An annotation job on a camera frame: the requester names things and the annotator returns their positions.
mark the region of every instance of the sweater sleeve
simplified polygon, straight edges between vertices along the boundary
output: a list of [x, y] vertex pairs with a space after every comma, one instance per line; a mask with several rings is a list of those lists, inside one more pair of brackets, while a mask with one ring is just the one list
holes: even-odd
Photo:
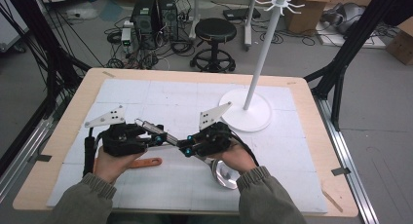
[[115, 187], [88, 173], [64, 192], [44, 223], [106, 223], [115, 192]]
[[243, 174], [237, 184], [242, 224], [306, 223], [288, 193], [265, 167]]

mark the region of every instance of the black stool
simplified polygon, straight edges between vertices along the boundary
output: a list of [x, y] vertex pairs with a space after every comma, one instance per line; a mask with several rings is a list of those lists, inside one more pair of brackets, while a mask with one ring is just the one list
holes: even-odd
[[[205, 49], [198, 52], [194, 58], [190, 61], [192, 67], [197, 66], [201, 71], [208, 72], [222, 72], [222, 71], [234, 71], [236, 64], [231, 56], [218, 49], [219, 43], [226, 43], [231, 41], [237, 35], [237, 28], [231, 22], [225, 19], [204, 19], [197, 23], [195, 26], [195, 34], [201, 38], [202, 42], [207, 42], [211, 45], [211, 49]], [[202, 56], [203, 53], [210, 51], [210, 57]], [[224, 58], [218, 58], [218, 54], [224, 54]], [[222, 62], [228, 62], [226, 66], [222, 66]]]

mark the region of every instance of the computer tower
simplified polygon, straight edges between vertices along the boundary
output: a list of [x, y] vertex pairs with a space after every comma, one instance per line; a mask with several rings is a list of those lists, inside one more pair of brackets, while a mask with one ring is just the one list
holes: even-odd
[[158, 0], [161, 26], [171, 41], [178, 40], [177, 9], [174, 0]]
[[131, 14], [140, 49], [156, 49], [156, 37], [161, 29], [156, 0], [136, 0]]

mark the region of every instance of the hand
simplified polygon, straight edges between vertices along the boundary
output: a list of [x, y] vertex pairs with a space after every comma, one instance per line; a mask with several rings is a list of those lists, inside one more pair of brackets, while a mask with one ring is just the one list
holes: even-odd
[[240, 174], [256, 168], [255, 162], [238, 141], [231, 140], [231, 144], [227, 151], [208, 157], [222, 160], [228, 167], [238, 171]]
[[130, 164], [144, 153], [113, 157], [105, 153], [103, 147], [100, 147], [94, 174], [104, 181], [114, 184], [116, 179], [129, 168]]

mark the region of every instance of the white stand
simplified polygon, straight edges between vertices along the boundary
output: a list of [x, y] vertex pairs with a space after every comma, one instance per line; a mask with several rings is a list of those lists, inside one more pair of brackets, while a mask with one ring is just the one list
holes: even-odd
[[195, 34], [195, 26], [200, 21], [200, 14], [198, 10], [200, 8], [200, 0], [194, 0], [194, 20], [192, 21], [191, 31], [189, 32], [189, 39], [194, 41], [197, 38], [197, 34]]
[[245, 43], [245, 50], [248, 51], [249, 47], [252, 45], [251, 39], [251, 21], [252, 21], [252, 13], [254, 12], [255, 7], [255, 0], [251, 0], [249, 3], [249, 12], [248, 12], [248, 19], [245, 22], [245, 31], [244, 31], [244, 43]]
[[271, 15], [270, 24], [267, 29], [266, 37], [264, 40], [264, 44], [261, 49], [261, 53], [258, 59], [257, 66], [255, 68], [254, 75], [252, 77], [251, 85], [249, 86], [249, 91], [246, 93], [246, 90], [233, 90], [230, 91], [224, 96], [222, 96], [220, 100], [220, 104], [232, 102], [233, 107], [230, 108], [224, 115], [222, 115], [222, 119], [231, 127], [239, 131], [247, 131], [247, 132], [255, 132], [261, 131], [270, 124], [271, 122], [271, 106], [268, 101], [259, 94], [254, 94], [255, 87], [258, 83], [259, 76], [261, 74], [262, 67], [264, 65], [265, 58], [267, 56], [268, 50], [270, 49], [271, 41], [273, 39], [273, 34], [276, 31], [277, 23], [279, 22], [280, 15], [283, 15], [282, 8], [288, 8], [289, 11], [292, 13], [296, 13], [292, 11], [288, 6], [293, 7], [304, 7], [301, 6], [294, 6], [289, 4], [288, 2], [291, 0], [271, 0], [267, 3], [272, 3], [269, 9], [265, 11], [273, 10]]

